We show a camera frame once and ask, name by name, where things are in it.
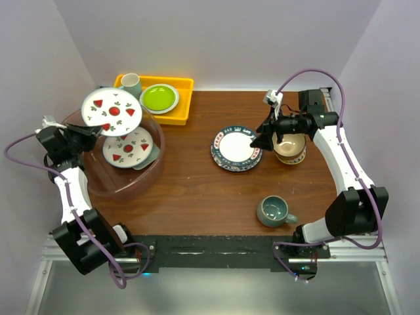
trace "mug handle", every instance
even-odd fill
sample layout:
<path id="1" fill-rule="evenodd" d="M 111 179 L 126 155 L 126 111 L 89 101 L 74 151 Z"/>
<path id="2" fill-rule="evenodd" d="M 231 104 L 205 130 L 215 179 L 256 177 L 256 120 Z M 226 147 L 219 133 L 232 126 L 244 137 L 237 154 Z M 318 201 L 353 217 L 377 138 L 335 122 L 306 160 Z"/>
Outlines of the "mug handle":
<path id="1" fill-rule="evenodd" d="M 286 222 L 289 224 L 296 224 L 297 223 L 297 217 L 295 215 L 288 214 L 286 217 Z"/>

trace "light green mug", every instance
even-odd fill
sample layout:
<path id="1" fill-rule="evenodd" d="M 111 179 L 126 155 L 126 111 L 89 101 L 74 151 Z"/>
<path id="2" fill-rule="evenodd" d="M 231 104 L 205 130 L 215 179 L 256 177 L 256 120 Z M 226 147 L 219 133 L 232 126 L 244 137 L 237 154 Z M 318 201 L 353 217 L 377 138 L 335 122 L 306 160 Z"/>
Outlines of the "light green mug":
<path id="1" fill-rule="evenodd" d="M 137 100 L 142 94 L 142 84 L 140 82 L 140 77 L 136 73 L 127 73 L 121 78 L 120 89 L 127 91 L 133 95 Z"/>
<path id="2" fill-rule="evenodd" d="M 279 196 L 265 197 L 258 205 L 257 216 L 269 228 L 275 228 L 284 222 L 297 223 L 297 217 L 289 213 L 286 201 Z"/>

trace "wall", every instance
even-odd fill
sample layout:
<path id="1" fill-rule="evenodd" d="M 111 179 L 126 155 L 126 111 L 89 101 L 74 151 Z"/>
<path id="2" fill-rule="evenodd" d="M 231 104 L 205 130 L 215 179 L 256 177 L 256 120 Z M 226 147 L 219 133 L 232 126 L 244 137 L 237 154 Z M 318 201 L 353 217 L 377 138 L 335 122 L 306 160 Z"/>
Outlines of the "wall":
<path id="1" fill-rule="evenodd" d="M 273 88 L 340 74 L 380 0 L 55 0 L 87 69 L 193 77 L 196 88 Z M 301 76 L 288 89 L 330 86 Z"/>
<path id="2" fill-rule="evenodd" d="M 420 310 L 419 12 L 418 1 L 383 0 L 340 76 L 349 142 L 370 177 L 390 194 L 385 245 L 404 314 Z"/>
<path id="3" fill-rule="evenodd" d="M 50 0 L 3 1 L 0 148 L 80 106 L 94 83 Z M 42 161 L 35 139 L 13 150 Z M 0 314 L 23 314 L 48 232 L 60 224 L 58 189 L 42 171 L 0 157 Z"/>

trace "yellow bin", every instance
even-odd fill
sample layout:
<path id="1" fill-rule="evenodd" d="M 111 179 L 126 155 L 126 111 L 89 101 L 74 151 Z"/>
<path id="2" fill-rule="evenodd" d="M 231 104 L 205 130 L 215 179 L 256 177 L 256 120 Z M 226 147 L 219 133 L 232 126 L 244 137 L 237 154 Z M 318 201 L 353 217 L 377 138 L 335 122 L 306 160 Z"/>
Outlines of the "yellow bin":
<path id="1" fill-rule="evenodd" d="M 121 86 L 121 78 L 123 74 L 117 76 L 114 87 Z M 153 77 L 147 75 L 139 75 L 142 83 L 143 91 L 153 84 L 168 84 L 172 85 L 178 90 L 179 101 L 178 105 L 170 112 L 154 115 L 157 122 L 161 125 L 186 125 L 188 114 L 190 113 L 190 104 L 192 96 L 192 88 L 194 87 L 194 80 L 187 77 Z"/>

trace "plate with strawberry pattern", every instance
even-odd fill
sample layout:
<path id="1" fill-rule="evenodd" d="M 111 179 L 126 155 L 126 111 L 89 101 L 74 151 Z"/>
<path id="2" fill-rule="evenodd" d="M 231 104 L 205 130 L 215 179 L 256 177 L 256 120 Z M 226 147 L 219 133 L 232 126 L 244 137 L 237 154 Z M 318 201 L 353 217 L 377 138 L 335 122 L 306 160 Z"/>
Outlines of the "plate with strawberry pattern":
<path id="1" fill-rule="evenodd" d="M 116 137 L 127 135 L 140 125 L 142 109 L 127 91 L 105 87 L 87 96 L 81 117 L 88 126 L 103 126 L 102 135 Z"/>
<path id="2" fill-rule="evenodd" d="M 123 169 L 142 163 L 152 153 L 153 138 L 142 127 L 124 136 L 110 136 L 104 141 L 102 153 L 105 160 Z"/>

